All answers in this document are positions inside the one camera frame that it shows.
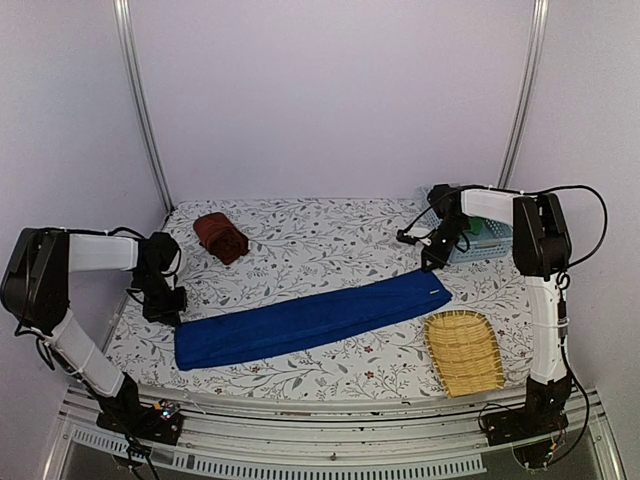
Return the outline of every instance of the green item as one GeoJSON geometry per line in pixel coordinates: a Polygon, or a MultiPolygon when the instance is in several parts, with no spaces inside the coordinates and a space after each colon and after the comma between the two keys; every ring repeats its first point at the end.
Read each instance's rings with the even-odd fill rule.
{"type": "Polygon", "coordinates": [[[484,220],[479,217],[471,217],[469,218],[469,230],[467,232],[472,235],[480,235],[482,231],[482,225],[484,224],[484,220]]]}

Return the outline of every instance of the floral tablecloth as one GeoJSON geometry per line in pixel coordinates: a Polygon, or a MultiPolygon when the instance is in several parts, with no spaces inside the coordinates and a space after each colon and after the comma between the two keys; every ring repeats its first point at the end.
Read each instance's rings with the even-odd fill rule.
{"type": "MultiPolygon", "coordinates": [[[[419,268],[420,244],[395,232],[419,213],[411,200],[294,199],[185,202],[165,231],[187,270],[185,322],[283,300],[365,285],[419,268]],[[250,253],[225,267],[198,243],[193,221],[222,211],[250,239],[250,253]]],[[[524,382],[531,314],[524,278],[510,257],[437,272],[453,294],[442,310],[487,316],[498,339],[506,386],[524,382]]],[[[137,381],[160,387],[270,399],[344,400],[443,396],[419,317],[336,343],[258,362],[181,372],[172,329],[147,323],[129,302],[107,356],[137,381]]]]}

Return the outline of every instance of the aluminum frame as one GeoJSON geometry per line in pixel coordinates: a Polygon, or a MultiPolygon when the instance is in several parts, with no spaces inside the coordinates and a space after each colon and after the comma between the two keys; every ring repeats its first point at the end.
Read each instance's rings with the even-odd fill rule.
{"type": "MultiPolygon", "coordinates": [[[[520,404],[524,389],[458,399],[327,402],[321,412],[302,401],[236,402],[197,394],[193,396],[201,403],[196,404],[185,401],[181,391],[141,386],[144,402],[157,399],[159,393],[170,399],[182,398],[185,423],[176,447],[143,441],[153,447],[152,460],[157,466],[207,475],[214,473],[211,469],[217,465],[217,478],[242,478],[242,469],[259,468],[270,472],[273,480],[296,480],[303,478],[304,472],[307,479],[314,480],[340,480],[343,472],[345,478],[364,480],[380,476],[374,471],[394,471],[398,479],[403,478],[401,472],[407,472],[406,478],[412,478],[416,468],[445,464],[451,468],[461,459],[511,448],[509,444],[489,447],[478,429],[477,417],[489,401],[520,404]]],[[[602,478],[622,480],[625,476],[611,430],[594,390],[589,391],[589,403],[590,430],[585,439],[593,442],[594,461],[602,478]]],[[[59,441],[50,456],[50,476],[46,478],[59,478],[55,475],[62,471],[70,441],[122,453],[122,436],[95,426],[98,411],[97,402],[87,392],[69,388],[58,417],[59,441]]],[[[566,405],[569,431],[581,428],[585,411],[580,392],[574,390],[566,405]]],[[[529,442],[531,439],[513,445],[529,442]]]]}
{"type": "Polygon", "coordinates": [[[129,10],[129,0],[114,0],[116,23],[118,25],[118,34],[120,36],[120,45],[122,47],[122,56],[127,68],[127,76],[131,85],[133,101],[136,107],[136,114],[140,130],[147,151],[149,166],[153,173],[153,179],[158,190],[158,195],[162,201],[162,206],[166,213],[171,213],[175,208],[169,183],[164,173],[158,146],[153,134],[151,125],[151,117],[147,108],[147,101],[142,88],[142,78],[140,77],[140,65],[138,63],[138,55],[136,53],[136,45],[133,38],[133,27],[131,23],[131,12],[129,10]]]}
{"type": "Polygon", "coordinates": [[[531,31],[529,33],[529,49],[527,51],[526,66],[522,85],[520,87],[520,96],[518,98],[518,106],[516,115],[511,127],[511,134],[507,144],[504,161],[500,176],[498,177],[498,188],[506,188],[511,182],[513,171],[520,151],[522,143],[522,135],[524,133],[527,113],[531,103],[531,96],[535,86],[538,74],[538,66],[542,56],[542,46],[544,43],[544,33],[547,25],[547,12],[549,10],[548,0],[535,0],[533,8],[533,18],[531,21],[531,31]]]}

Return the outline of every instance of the blue cloth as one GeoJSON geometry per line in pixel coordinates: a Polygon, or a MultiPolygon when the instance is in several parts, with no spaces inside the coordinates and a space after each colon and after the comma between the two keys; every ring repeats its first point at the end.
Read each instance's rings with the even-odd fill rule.
{"type": "Polygon", "coordinates": [[[325,345],[424,315],[451,300],[433,273],[188,322],[176,329],[180,370],[250,362],[325,345]]]}

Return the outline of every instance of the black cable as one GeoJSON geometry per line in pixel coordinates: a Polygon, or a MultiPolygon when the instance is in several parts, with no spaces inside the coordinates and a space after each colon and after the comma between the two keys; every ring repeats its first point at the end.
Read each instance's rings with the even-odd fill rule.
{"type": "Polygon", "coordinates": [[[482,433],[487,433],[486,428],[480,423],[480,419],[482,418],[482,414],[484,413],[484,411],[487,409],[487,407],[489,407],[490,405],[493,405],[494,407],[498,407],[498,408],[502,408],[504,410],[508,410],[510,412],[514,412],[515,413],[515,409],[513,407],[509,407],[507,405],[501,405],[500,403],[495,403],[495,402],[489,402],[487,403],[484,407],[482,407],[482,410],[480,410],[480,413],[478,414],[478,428],[480,428],[480,431],[482,433]]]}
{"type": "Polygon", "coordinates": [[[485,189],[495,190],[497,192],[513,193],[516,195],[527,195],[527,196],[544,195],[546,193],[559,192],[563,190],[586,190],[587,192],[592,193],[598,199],[598,201],[600,202],[600,205],[602,206],[602,214],[604,216],[604,219],[602,222],[602,233],[600,234],[600,239],[598,240],[598,243],[596,244],[596,246],[588,254],[579,258],[575,262],[569,263],[569,265],[567,265],[565,270],[575,267],[576,265],[579,265],[582,262],[593,257],[596,254],[596,252],[600,250],[600,247],[602,247],[602,244],[604,243],[604,239],[607,235],[607,230],[609,228],[609,210],[607,209],[607,204],[604,201],[604,198],[602,198],[602,195],[600,195],[600,192],[598,192],[595,188],[590,187],[589,185],[582,185],[582,184],[560,185],[557,187],[546,188],[544,190],[538,190],[537,192],[520,192],[517,190],[509,190],[506,188],[485,188],[485,189]]]}
{"type": "Polygon", "coordinates": [[[433,209],[433,207],[435,207],[442,200],[444,200],[447,197],[450,197],[451,195],[455,195],[456,193],[460,193],[460,192],[462,192],[464,190],[469,190],[471,188],[479,188],[479,187],[476,187],[476,186],[462,187],[462,188],[459,188],[459,189],[456,189],[456,190],[452,190],[452,191],[450,191],[448,193],[445,193],[444,195],[438,197],[438,199],[433,204],[430,204],[426,209],[424,209],[422,211],[422,213],[420,213],[420,215],[418,215],[416,218],[413,219],[413,221],[404,229],[404,233],[407,233],[409,230],[411,230],[413,228],[413,226],[418,222],[418,220],[420,220],[427,213],[429,213],[431,211],[431,209],[433,209]]]}
{"type": "Polygon", "coordinates": [[[467,235],[464,232],[462,232],[461,235],[462,235],[462,238],[464,238],[465,243],[467,244],[467,248],[462,250],[457,243],[455,247],[456,247],[456,250],[458,250],[460,253],[467,253],[469,250],[471,250],[471,242],[469,242],[469,237],[467,237],[467,235]]]}
{"type": "Polygon", "coordinates": [[[101,236],[101,237],[106,237],[107,234],[108,234],[108,232],[105,232],[105,231],[88,230],[86,228],[62,228],[62,229],[48,228],[48,229],[46,229],[46,231],[51,231],[51,230],[63,231],[65,233],[69,233],[69,234],[72,234],[72,235],[97,235],[97,236],[101,236]]]}
{"type": "Polygon", "coordinates": [[[429,207],[427,207],[420,215],[418,215],[410,224],[408,227],[406,227],[404,229],[404,233],[407,233],[409,230],[411,230],[411,228],[416,224],[416,222],[418,220],[420,220],[420,218],[422,218],[427,212],[429,212],[435,205],[437,205],[441,200],[447,198],[450,195],[453,195],[454,193],[458,193],[458,192],[462,192],[464,190],[469,190],[469,189],[479,189],[479,190],[491,190],[491,191],[496,191],[496,192],[504,192],[504,193],[513,193],[516,195],[526,195],[526,196],[536,196],[536,195],[544,195],[546,193],[553,193],[553,192],[558,192],[558,191],[563,191],[563,190],[586,190],[590,193],[592,193],[600,202],[600,205],[602,206],[602,214],[604,216],[603,219],[603,225],[602,225],[602,233],[600,235],[600,239],[598,240],[598,243],[596,244],[596,246],[586,255],[584,255],[583,257],[579,258],[578,260],[576,260],[575,262],[570,262],[569,265],[567,265],[567,267],[565,268],[565,271],[575,267],[576,265],[581,264],[582,262],[585,262],[586,260],[590,259],[591,257],[593,257],[596,252],[598,250],[600,250],[600,247],[602,247],[602,244],[604,243],[604,239],[607,235],[607,230],[609,228],[609,211],[607,209],[607,204],[604,201],[604,198],[602,198],[602,195],[600,195],[600,193],[594,189],[593,187],[590,187],[588,185],[582,185],[582,184],[578,184],[578,185],[560,185],[557,187],[551,187],[551,188],[546,188],[544,190],[538,190],[536,192],[522,192],[522,191],[518,191],[518,190],[509,190],[506,188],[489,188],[489,187],[483,187],[483,186],[478,186],[478,185],[471,185],[468,187],[462,187],[461,189],[457,189],[457,190],[453,190],[449,193],[446,193],[444,195],[442,195],[441,197],[439,197],[433,205],[429,205],[429,207]]]}
{"type": "Polygon", "coordinates": [[[139,232],[136,232],[135,230],[133,230],[132,228],[129,228],[129,227],[118,227],[118,228],[115,228],[115,229],[111,230],[108,233],[108,235],[110,237],[113,237],[113,236],[117,235],[120,232],[127,232],[127,233],[130,233],[131,235],[134,235],[134,236],[138,237],[138,238],[145,238],[144,235],[142,235],[139,232]]]}
{"type": "Polygon", "coordinates": [[[40,355],[42,361],[47,365],[47,367],[49,367],[49,370],[53,372],[56,369],[56,366],[53,363],[53,358],[51,358],[51,350],[44,345],[44,341],[40,337],[36,338],[36,350],[38,351],[38,355],[40,355]]]}
{"type": "Polygon", "coordinates": [[[556,277],[556,285],[558,286],[558,290],[564,292],[571,285],[571,277],[567,272],[560,272],[556,277]]]}
{"type": "Polygon", "coordinates": [[[29,330],[28,328],[25,328],[23,330],[23,328],[25,328],[24,325],[22,325],[21,323],[18,323],[18,326],[13,332],[13,336],[22,337],[23,335],[33,335],[34,337],[40,338],[40,335],[34,332],[33,330],[29,330]]]}
{"type": "MultiPolygon", "coordinates": [[[[87,383],[87,381],[85,379],[83,379],[80,375],[75,374],[74,375],[76,378],[78,378],[85,386],[85,388],[87,389],[87,391],[89,392],[89,395],[91,395],[93,397],[93,399],[98,402],[98,404],[100,405],[100,408],[102,409],[102,411],[104,413],[106,413],[108,416],[111,417],[111,419],[116,422],[120,428],[123,430],[124,432],[124,438],[127,441],[127,443],[129,444],[129,448],[127,449],[127,455],[129,456],[129,461],[132,462],[133,459],[131,457],[131,451],[132,449],[134,451],[136,451],[137,453],[139,453],[140,455],[142,455],[144,457],[144,459],[147,461],[147,465],[149,466],[149,469],[151,470],[151,474],[153,475],[154,480],[160,480],[160,475],[158,474],[158,471],[156,470],[155,465],[153,464],[153,462],[151,461],[151,456],[149,453],[146,452],[145,446],[142,445],[140,443],[140,440],[138,440],[135,435],[133,435],[131,432],[129,432],[129,429],[127,427],[124,426],[124,424],[120,421],[120,419],[118,418],[117,415],[115,415],[113,412],[111,412],[108,408],[105,408],[104,405],[102,405],[100,403],[100,400],[98,400],[97,398],[97,393],[93,391],[93,389],[91,388],[91,385],[89,385],[87,383]]],[[[136,476],[136,478],[138,478],[139,480],[145,480],[144,477],[142,477],[138,472],[135,471],[135,468],[131,469],[131,472],[136,476]]]]}
{"type": "Polygon", "coordinates": [[[140,290],[138,290],[137,292],[134,292],[132,288],[125,288],[124,291],[127,292],[127,295],[129,295],[132,300],[139,303],[140,305],[144,305],[144,302],[135,296],[135,293],[139,293],[140,290]]]}
{"type": "Polygon", "coordinates": [[[547,464],[547,467],[550,467],[551,465],[555,465],[560,460],[566,458],[578,446],[578,444],[580,443],[580,440],[582,440],[582,437],[584,436],[585,432],[587,431],[587,427],[589,426],[589,415],[591,414],[591,406],[589,405],[589,395],[587,395],[586,390],[582,387],[582,385],[578,381],[578,378],[576,377],[575,373],[573,373],[573,370],[571,369],[571,366],[569,365],[569,361],[567,360],[567,351],[566,351],[566,348],[565,348],[564,339],[562,341],[562,346],[561,346],[560,351],[562,353],[562,361],[564,362],[564,366],[567,369],[567,372],[569,372],[569,375],[573,379],[573,383],[576,384],[576,387],[578,387],[578,390],[580,390],[580,393],[582,393],[582,396],[584,397],[584,401],[586,402],[587,411],[585,413],[584,424],[582,425],[582,429],[580,430],[580,433],[578,434],[578,438],[576,438],[575,442],[573,442],[573,444],[571,444],[571,446],[561,456],[559,456],[558,458],[552,459],[547,464]]]}

